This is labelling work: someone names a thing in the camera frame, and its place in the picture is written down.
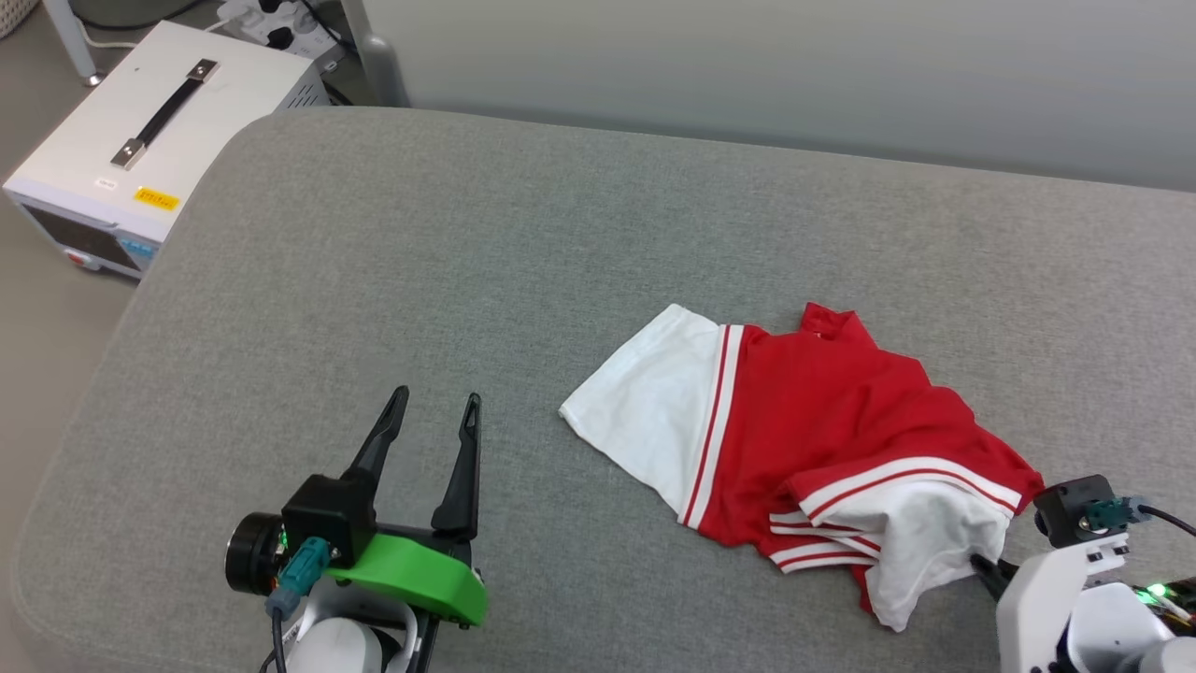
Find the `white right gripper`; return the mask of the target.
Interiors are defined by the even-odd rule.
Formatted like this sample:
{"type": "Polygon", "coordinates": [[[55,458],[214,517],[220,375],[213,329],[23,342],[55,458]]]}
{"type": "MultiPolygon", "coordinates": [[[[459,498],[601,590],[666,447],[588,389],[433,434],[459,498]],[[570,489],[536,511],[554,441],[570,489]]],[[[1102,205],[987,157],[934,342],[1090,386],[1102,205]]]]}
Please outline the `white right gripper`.
{"type": "Polygon", "coordinates": [[[1080,542],[1035,555],[1020,567],[970,555],[975,575],[997,601],[1001,672],[1046,672],[1058,661],[1060,640],[1090,575],[1119,569],[1125,561],[1115,549],[1125,546],[1128,539],[1119,533],[1080,542]]]}

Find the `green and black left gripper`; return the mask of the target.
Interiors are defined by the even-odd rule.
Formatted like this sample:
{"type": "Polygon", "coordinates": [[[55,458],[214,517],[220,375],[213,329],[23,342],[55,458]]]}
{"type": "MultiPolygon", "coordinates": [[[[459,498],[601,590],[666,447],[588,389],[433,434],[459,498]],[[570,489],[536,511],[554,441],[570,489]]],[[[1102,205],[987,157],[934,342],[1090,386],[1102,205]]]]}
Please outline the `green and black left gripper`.
{"type": "MultiPolygon", "coordinates": [[[[389,449],[405,421],[407,400],[409,388],[393,388],[342,479],[380,481],[389,449]]],[[[474,540],[480,524],[480,426],[481,396],[470,393],[458,430],[460,449],[431,520],[439,537],[376,533],[355,564],[334,562],[327,570],[329,579],[346,580],[464,628],[480,628],[486,622],[490,596],[475,571],[471,542],[462,542],[474,540]]]]}

